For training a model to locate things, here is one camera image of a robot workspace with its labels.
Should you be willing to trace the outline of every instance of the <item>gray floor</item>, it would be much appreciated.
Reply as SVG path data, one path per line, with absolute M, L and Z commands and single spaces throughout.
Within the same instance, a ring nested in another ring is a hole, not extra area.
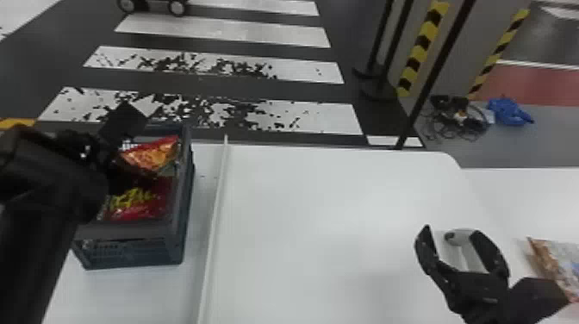
M 414 99 L 401 99 L 409 112 Z M 542 106 L 522 106 L 536 120 L 522 128 L 493 125 L 475 142 L 463 139 L 427 140 L 426 149 L 449 153 L 466 168 L 541 168 L 579 166 L 579 109 Z M 415 128 L 420 130 L 425 119 L 420 117 Z

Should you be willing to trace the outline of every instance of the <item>black pole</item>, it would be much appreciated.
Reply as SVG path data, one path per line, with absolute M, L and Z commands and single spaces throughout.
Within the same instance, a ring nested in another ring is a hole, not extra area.
M 404 28 L 406 27 L 406 23 L 408 22 L 408 17 L 410 16 L 410 11 L 412 10 L 413 5 L 414 0 L 404 1 L 404 5 L 402 6 L 402 12 L 400 14 L 400 19 L 398 19 L 396 29 L 394 31 L 394 34 L 392 35 L 392 41 L 390 42 L 390 47 L 388 48 L 386 60 L 384 61 L 384 65 L 382 67 L 382 72 L 380 73 L 378 82 L 376 84 L 371 84 L 368 87 L 362 88 L 362 92 L 370 99 L 390 101 L 395 100 L 398 97 L 393 87 L 389 86 L 387 90 L 385 90 L 384 87 L 388 83 L 388 74 L 390 73 L 390 67 L 392 66 L 392 61 L 394 61 L 396 50 L 398 49 L 398 45 L 400 44 L 400 39 L 402 38 L 402 33 L 404 33 Z
M 392 12 L 393 3 L 394 0 L 386 0 L 384 12 L 382 13 L 382 17 L 380 18 L 380 23 L 378 24 L 378 30 L 376 33 L 376 37 L 374 38 L 374 44 L 372 45 L 368 62 L 362 68 L 359 68 L 357 66 L 354 66 L 353 68 L 354 74 L 360 78 L 374 78 L 376 76 L 373 73 L 374 66 L 376 65 L 376 57 L 378 56 L 378 50 L 380 49 L 380 45 L 382 45 L 384 31 L 386 30 L 386 24 L 388 24 L 388 19 L 390 18 L 390 13 Z
M 428 96 L 430 96 L 430 92 L 432 91 L 433 86 L 436 83 L 436 80 L 439 78 L 439 74 L 442 71 L 442 68 L 445 66 L 446 60 L 448 59 L 448 56 L 450 55 L 451 50 L 454 47 L 454 44 L 457 42 L 460 32 L 463 30 L 464 24 L 466 23 L 466 20 L 469 18 L 469 14 L 472 11 L 472 7 L 475 5 L 475 2 L 476 0 L 464 0 L 463 6 L 460 8 L 460 11 L 458 12 L 457 19 L 455 20 L 454 24 L 452 24 L 451 31 L 448 34 L 448 37 L 446 37 L 445 44 L 442 46 L 440 54 L 438 58 L 436 58 L 436 61 L 434 62 L 433 69 L 430 71 L 430 74 L 428 75 L 428 78 L 424 83 L 424 87 L 422 88 L 420 94 L 418 95 L 418 99 L 416 99 L 416 103 L 412 108 L 412 112 L 410 113 L 406 125 L 402 129 L 402 133 L 398 138 L 398 142 L 396 142 L 396 145 L 394 146 L 395 150 L 402 150 L 402 148 L 404 147 L 406 139 L 408 138 L 408 135 L 412 131 L 412 128 L 416 123 L 416 120 L 418 119 L 418 116 L 420 115 L 420 112 L 422 111 L 422 108 L 424 107 L 424 104 L 426 103 Z
M 396 50 L 398 49 L 398 44 L 400 44 L 400 39 L 402 38 L 402 33 L 406 27 L 406 22 L 410 16 L 410 10 L 414 4 L 414 0 L 406 0 L 404 6 L 402 7 L 402 13 L 400 14 L 400 20 L 396 24 L 396 30 L 394 35 L 392 35 L 392 42 L 390 43 L 390 48 L 388 49 L 388 54 L 386 54 L 386 59 L 384 60 L 384 66 L 382 69 L 382 74 L 377 82 L 377 88 L 380 90 L 384 87 L 386 82 L 388 82 L 388 74 L 390 73 L 390 67 L 392 66 L 392 61 L 396 55 Z

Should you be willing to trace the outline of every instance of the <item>snack bag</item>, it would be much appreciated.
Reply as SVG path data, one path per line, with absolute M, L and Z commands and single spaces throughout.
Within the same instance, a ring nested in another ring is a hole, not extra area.
M 178 140 L 176 135 L 164 137 L 128 149 L 121 156 L 131 165 L 157 172 L 177 158 Z
M 149 187 L 135 187 L 112 196 L 104 220 L 136 221 L 165 216 L 173 178 L 159 177 Z
M 579 302 L 579 245 L 528 238 L 543 271 L 570 302 Z

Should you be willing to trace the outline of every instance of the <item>blue object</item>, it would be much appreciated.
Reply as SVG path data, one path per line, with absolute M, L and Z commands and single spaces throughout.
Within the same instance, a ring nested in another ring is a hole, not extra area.
M 519 108 L 513 99 L 491 99 L 487 109 L 495 112 L 495 119 L 505 125 L 523 126 L 527 123 L 534 124 L 531 115 Z

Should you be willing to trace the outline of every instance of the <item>crosswalk stripe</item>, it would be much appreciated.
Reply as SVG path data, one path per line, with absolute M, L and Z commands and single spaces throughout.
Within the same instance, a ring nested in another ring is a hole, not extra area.
M 537 3 L 554 3 L 554 4 L 576 4 L 579 5 L 579 0 L 535 0 Z
M 367 135 L 368 144 L 372 146 L 394 146 L 398 142 L 398 136 L 375 136 Z M 405 147 L 424 147 L 418 137 L 408 137 Z
M 550 13 L 551 15 L 554 15 L 557 18 L 579 20 L 579 10 L 554 7 L 541 7 L 541 9 Z
M 72 87 L 63 88 L 38 121 L 102 122 L 123 101 L 149 116 L 152 122 L 187 121 L 198 128 L 362 134 L 354 109 L 347 103 L 243 100 Z
M 0 41 L 59 0 L 0 1 Z
M 338 65 L 333 62 L 132 47 L 101 46 L 84 63 L 84 66 L 143 72 L 176 72 L 328 84 L 344 83 Z
M 315 3 L 297 0 L 189 0 L 188 4 L 214 8 L 244 9 L 278 14 L 318 16 Z
M 115 31 L 303 47 L 330 47 L 324 28 L 194 16 L 175 19 L 169 15 L 133 14 L 127 16 Z

